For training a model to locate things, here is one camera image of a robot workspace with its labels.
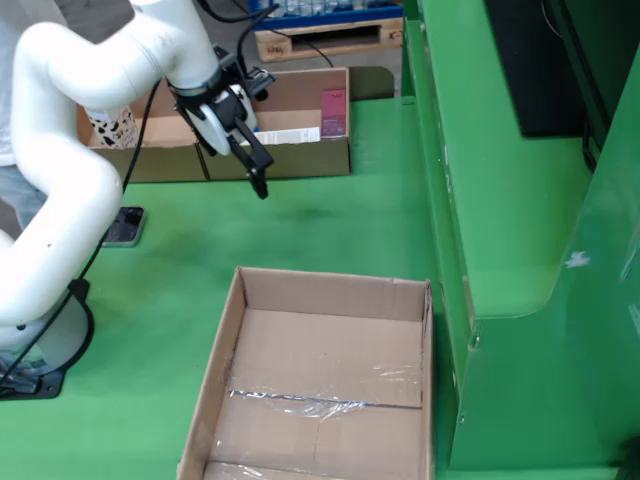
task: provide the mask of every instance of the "gray pants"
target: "gray pants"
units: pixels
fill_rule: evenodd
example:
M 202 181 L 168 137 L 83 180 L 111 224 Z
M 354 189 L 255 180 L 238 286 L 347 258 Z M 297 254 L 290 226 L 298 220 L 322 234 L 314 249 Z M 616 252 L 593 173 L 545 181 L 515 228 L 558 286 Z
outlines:
M 40 210 L 47 196 L 31 185 L 15 165 L 0 167 L 0 198 L 16 211 L 24 230 Z

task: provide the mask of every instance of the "wooden pallet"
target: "wooden pallet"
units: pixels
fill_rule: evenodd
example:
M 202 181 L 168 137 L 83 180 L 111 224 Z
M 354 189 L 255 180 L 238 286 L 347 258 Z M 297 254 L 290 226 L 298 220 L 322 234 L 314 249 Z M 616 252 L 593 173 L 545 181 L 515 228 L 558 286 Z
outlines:
M 319 56 L 308 44 L 295 41 L 296 37 L 307 39 L 325 55 L 402 46 L 402 18 L 283 28 L 279 31 L 292 36 L 294 40 L 267 30 L 256 32 L 261 61 L 277 62 Z

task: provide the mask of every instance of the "blue crate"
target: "blue crate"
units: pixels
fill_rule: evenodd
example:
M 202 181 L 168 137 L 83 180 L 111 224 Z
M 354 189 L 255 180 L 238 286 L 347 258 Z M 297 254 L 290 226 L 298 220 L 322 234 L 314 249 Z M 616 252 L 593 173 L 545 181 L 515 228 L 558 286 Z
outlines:
M 292 0 L 249 0 L 249 10 L 255 12 L 274 3 L 279 3 L 285 14 L 280 17 L 271 16 L 263 22 L 266 27 L 273 29 L 398 18 L 402 17 L 403 12 L 402 5 L 393 5 L 389 1 L 381 0 L 369 1 L 367 8 L 361 9 L 354 9 L 353 4 L 355 2 L 363 4 L 366 0 L 321 0 L 320 2 L 317 0 L 293 0 L 293 6 L 291 4 L 287 5 L 287 1 Z M 336 4 L 338 7 L 333 11 L 329 11 Z M 311 10 L 311 15 L 301 15 L 301 8 L 303 9 L 302 13 L 309 13 L 309 10 Z M 314 15 L 315 8 L 322 8 L 323 13 Z M 264 27 L 257 26 L 256 30 L 264 30 Z

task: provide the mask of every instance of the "person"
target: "person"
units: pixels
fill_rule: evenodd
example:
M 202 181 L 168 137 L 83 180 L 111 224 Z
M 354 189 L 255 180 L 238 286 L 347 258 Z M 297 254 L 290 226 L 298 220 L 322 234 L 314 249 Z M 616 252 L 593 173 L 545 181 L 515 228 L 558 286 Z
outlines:
M 0 0 L 0 198 L 13 207 L 22 229 L 47 198 L 18 170 L 10 135 L 13 56 L 22 32 L 38 22 L 66 25 L 53 0 Z

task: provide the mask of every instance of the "black device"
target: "black device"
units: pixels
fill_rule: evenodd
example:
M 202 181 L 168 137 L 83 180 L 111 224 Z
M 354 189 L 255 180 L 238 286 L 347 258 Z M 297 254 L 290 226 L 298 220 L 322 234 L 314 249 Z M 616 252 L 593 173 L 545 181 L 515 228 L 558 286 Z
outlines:
M 520 131 L 579 136 L 586 110 L 546 0 L 485 0 Z
M 640 1 L 547 1 L 602 149 L 640 44 Z
M 520 130 L 602 149 L 640 43 L 638 0 L 485 0 Z
M 142 207 L 120 207 L 102 244 L 105 247 L 133 247 L 140 241 L 146 218 Z

